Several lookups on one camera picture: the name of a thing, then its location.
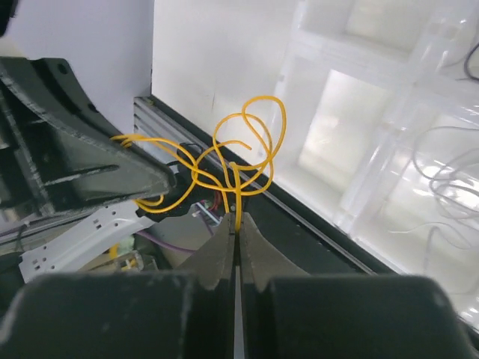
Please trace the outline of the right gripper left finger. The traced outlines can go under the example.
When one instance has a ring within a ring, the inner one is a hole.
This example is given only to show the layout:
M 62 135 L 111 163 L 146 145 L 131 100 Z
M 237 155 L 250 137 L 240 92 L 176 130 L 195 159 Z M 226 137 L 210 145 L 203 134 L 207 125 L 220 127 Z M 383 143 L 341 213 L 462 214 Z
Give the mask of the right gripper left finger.
M 45 274 L 1 321 L 3 358 L 232 358 L 234 231 L 168 271 Z

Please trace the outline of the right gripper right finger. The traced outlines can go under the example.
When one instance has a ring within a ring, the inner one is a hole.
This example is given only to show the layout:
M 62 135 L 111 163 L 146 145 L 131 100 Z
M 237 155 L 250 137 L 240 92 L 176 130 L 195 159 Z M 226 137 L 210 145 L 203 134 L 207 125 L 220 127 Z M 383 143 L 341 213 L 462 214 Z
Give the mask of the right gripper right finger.
M 309 274 L 261 234 L 239 232 L 247 358 L 476 358 L 445 291 L 428 277 Z

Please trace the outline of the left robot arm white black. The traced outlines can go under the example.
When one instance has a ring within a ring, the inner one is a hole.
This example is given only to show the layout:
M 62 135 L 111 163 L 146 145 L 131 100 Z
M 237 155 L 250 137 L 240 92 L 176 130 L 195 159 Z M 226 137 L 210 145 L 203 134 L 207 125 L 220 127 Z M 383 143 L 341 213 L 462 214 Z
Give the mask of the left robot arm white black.
M 1 211 L 23 221 L 83 215 L 31 250 L 21 227 L 10 243 L 24 282 L 77 271 L 122 238 L 208 197 L 185 168 L 173 172 L 95 107 L 62 58 L 1 58 Z

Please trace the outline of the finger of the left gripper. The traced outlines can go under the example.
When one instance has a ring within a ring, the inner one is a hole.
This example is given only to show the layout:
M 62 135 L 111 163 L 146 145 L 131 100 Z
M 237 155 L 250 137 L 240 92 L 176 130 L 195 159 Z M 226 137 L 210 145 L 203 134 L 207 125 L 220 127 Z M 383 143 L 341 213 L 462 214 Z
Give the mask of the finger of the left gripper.
M 53 216 L 167 194 L 172 170 L 95 107 L 62 58 L 1 59 L 1 209 Z

